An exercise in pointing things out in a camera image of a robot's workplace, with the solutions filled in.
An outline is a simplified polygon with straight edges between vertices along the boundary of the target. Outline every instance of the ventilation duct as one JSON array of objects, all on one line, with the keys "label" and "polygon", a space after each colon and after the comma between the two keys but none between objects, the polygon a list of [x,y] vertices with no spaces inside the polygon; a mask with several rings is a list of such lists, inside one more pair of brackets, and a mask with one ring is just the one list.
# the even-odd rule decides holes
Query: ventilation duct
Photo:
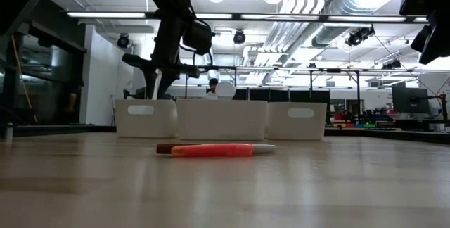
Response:
[{"label": "ventilation duct", "polygon": [[[323,10],[330,15],[370,15],[390,0],[333,0]],[[311,23],[294,43],[290,51],[295,52],[301,46],[324,48],[336,38],[348,31],[349,27],[325,26],[321,23]]]}]

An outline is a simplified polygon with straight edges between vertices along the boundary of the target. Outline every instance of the person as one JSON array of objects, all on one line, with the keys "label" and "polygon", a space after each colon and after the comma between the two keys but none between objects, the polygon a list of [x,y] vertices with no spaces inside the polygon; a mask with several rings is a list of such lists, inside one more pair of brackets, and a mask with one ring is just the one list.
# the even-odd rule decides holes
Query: person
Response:
[{"label": "person", "polygon": [[83,81],[72,81],[64,86],[58,104],[57,121],[60,124],[79,122],[79,105]]},{"label": "person", "polygon": [[210,88],[206,89],[206,99],[217,99],[216,95],[216,86],[218,85],[219,80],[216,78],[210,79]]}]

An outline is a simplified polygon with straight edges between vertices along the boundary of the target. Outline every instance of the table surface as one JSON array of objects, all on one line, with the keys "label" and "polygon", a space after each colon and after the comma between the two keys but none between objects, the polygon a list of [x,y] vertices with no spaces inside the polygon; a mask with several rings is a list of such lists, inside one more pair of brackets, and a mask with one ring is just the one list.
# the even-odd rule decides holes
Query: table surface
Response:
[{"label": "table surface", "polygon": [[450,148],[363,137],[171,158],[113,133],[0,145],[2,227],[450,227]]}]

